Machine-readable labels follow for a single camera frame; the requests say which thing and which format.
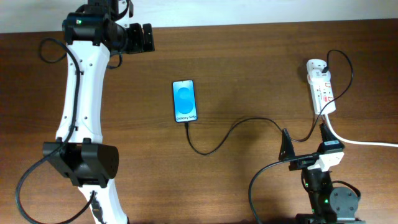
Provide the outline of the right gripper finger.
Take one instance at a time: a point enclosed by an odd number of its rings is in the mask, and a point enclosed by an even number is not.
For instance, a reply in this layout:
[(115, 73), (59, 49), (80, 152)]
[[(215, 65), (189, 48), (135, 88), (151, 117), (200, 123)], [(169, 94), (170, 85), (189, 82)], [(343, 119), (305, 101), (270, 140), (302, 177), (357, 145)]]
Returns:
[(320, 125), (320, 131), (323, 142), (330, 142), (333, 140), (333, 135), (326, 124), (322, 123)]
[(282, 142), (281, 142), (278, 159), (280, 161), (285, 161), (285, 160), (293, 159), (294, 157), (295, 157), (295, 152), (294, 152), (294, 147), (292, 144), (292, 139), (289, 135), (288, 130), (284, 128), (282, 130)]

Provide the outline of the blue Galaxy smartphone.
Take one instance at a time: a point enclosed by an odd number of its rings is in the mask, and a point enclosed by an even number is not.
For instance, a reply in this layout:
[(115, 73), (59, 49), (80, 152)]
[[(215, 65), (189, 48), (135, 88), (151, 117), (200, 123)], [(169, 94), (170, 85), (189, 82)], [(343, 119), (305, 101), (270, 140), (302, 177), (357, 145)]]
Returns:
[(177, 123), (196, 121), (198, 115), (193, 80), (173, 82), (172, 89), (175, 121)]

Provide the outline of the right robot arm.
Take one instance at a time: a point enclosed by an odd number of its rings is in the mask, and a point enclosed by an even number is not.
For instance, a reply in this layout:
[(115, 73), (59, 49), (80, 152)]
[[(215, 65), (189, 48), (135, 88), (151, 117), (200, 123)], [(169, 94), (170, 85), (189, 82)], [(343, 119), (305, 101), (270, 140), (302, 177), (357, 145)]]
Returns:
[(289, 170), (299, 170), (301, 181), (308, 193), (311, 214), (299, 213), (297, 223), (362, 223), (355, 217), (361, 192), (344, 181), (333, 181), (330, 168), (338, 165), (344, 156), (344, 144), (331, 133), (325, 124), (320, 125), (322, 142), (316, 152), (297, 156), (292, 139), (282, 130), (279, 160), (289, 162)]

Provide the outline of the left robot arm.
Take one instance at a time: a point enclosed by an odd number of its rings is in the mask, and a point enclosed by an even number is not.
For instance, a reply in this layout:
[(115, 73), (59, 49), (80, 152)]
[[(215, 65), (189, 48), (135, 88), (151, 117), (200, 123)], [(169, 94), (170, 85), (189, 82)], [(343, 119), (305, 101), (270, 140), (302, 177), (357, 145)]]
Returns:
[(114, 178), (119, 167), (115, 146), (103, 144), (101, 102), (104, 75), (112, 56), (153, 52), (150, 24), (132, 22), (131, 1), (88, 1), (63, 21), (67, 89), (54, 142), (43, 154), (89, 203), (95, 223), (129, 223)]

